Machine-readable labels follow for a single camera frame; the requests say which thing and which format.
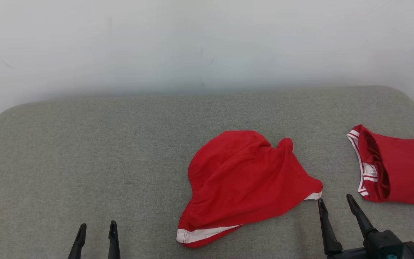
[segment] red garment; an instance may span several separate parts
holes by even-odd
[[[414,204],[414,139],[371,133],[363,125],[347,137],[359,158],[363,198]]]
[[[292,150],[291,139],[274,149],[255,131],[225,131],[209,141],[188,168],[193,196],[180,217],[177,241],[203,246],[243,224],[320,198],[322,183],[304,171]]]

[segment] white wall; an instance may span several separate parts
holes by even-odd
[[[0,112],[71,94],[358,84],[414,99],[414,1],[0,0]]]

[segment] gray fabric surface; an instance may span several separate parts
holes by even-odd
[[[123,258],[322,259],[316,201],[240,228],[199,249],[175,240],[191,198],[187,167],[226,130],[254,130],[294,154],[324,184],[344,249],[362,246],[350,193],[380,230],[414,241],[414,205],[363,201],[346,133],[357,124],[414,138],[414,103],[389,87],[289,93],[60,100],[0,115],[0,258],[67,258],[87,223],[84,258],[106,258],[110,220]]]

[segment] folded red shorts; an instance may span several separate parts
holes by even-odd
[[[375,134],[363,125],[347,137],[359,159],[363,198],[414,204],[414,139]]]
[[[193,196],[180,217],[177,241],[203,246],[320,198],[322,183],[304,171],[292,151],[291,139],[274,149],[255,131],[225,131],[209,141],[188,168]]]

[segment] white stripe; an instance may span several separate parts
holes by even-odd
[[[304,200],[318,200],[322,197],[322,191],[320,193],[312,193]]]
[[[357,131],[355,131],[355,130],[352,130],[352,131],[350,131],[349,132],[350,134],[352,134],[352,135],[354,135],[354,136],[360,136],[360,133],[358,133]]]
[[[240,225],[230,226],[230,227],[222,227],[222,228],[207,228],[205,230],[195,230],[195,231],[187,231],[178,229],[177,230],[177,241],[180,243],[192,243],[196,241],[200,241],[202,239],[209,238],[211,236],[215,236],[218,233],[222,233],[223,231],[230,230],[231,228],[238,227]]]
[[[365,181],[377,182],[378,179],[373,178],[373,177],[377,177],[376,168],[375,168],[375,166],[373,166],[371,164],[364,163],[362,161],[362,159],[360,158],[359,150],[358,150],[359,139],[352,136],[352,135],[355,135],[355,136],[359,137],[360,134],[357,131],[352,130],[348,134],[346,134],[346,136],[348,137],[349,141],[351,142],[352,147],[355,150],[355,154],[357,154],[357,158],[359,160],[360,183],[359,183],[359,188],[358,188],[357,192],[360,193],[360,195],[362,195],[362,196],[366,196],[366,195],[369,195],[369,193],[368,193],[367,189],[364,188],[363,181],[365,180]]]
[[[371,178],[371,177],[366,177],[366,176],[363,177],[363,180],[364,181],[373,181],[373,182],[377,182],[378,181],[377,178]]]
[[[358,152],[358,150],[357,150],[357,148],[355,147],[355,144],[354,144],[354,141],[355,141],[355,139],[353,138],[353,137],[351,137],[350,135],[346,135],[347,137],[348,137],[348,139],[349,139],[349,141],[351,141],[351,143],[352,143],[352,147],[354,148],[354,150],[355,150],[355,153],[357,154],[357,158],[359,159],[359,167],[360,167],[360,184],[359,184],[359,188],[358,188],[358,190],[357,190],[357,192],[360,192],[360,190],[362,189],[362,187],[363,187],[363,170],[362,170],[362,160],[360,159],[360,154],[359,154],[359,152]]]

